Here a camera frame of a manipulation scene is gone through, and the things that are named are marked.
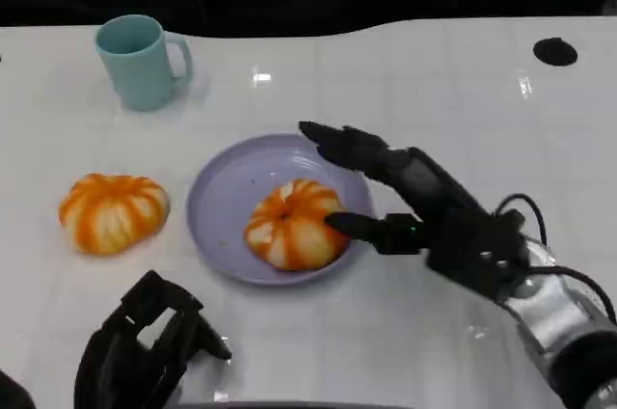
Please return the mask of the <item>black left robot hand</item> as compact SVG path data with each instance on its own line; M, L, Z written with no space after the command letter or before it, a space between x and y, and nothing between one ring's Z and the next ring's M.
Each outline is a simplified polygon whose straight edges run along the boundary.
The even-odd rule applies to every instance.
M162 408L201 351L232 353L184 287L149 270L94 332L79 364L75 408Z

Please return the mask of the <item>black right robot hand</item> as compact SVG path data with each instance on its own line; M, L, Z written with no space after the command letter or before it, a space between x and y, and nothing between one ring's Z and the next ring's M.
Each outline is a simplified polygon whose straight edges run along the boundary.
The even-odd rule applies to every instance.
M299 129L324 159L392 188L413 210L383 219L344 211L325 217L328 226L370 243L382 255L415 255L430 247L450 210L482 208L423 150L392 149L381 137L348 125L302 121Z

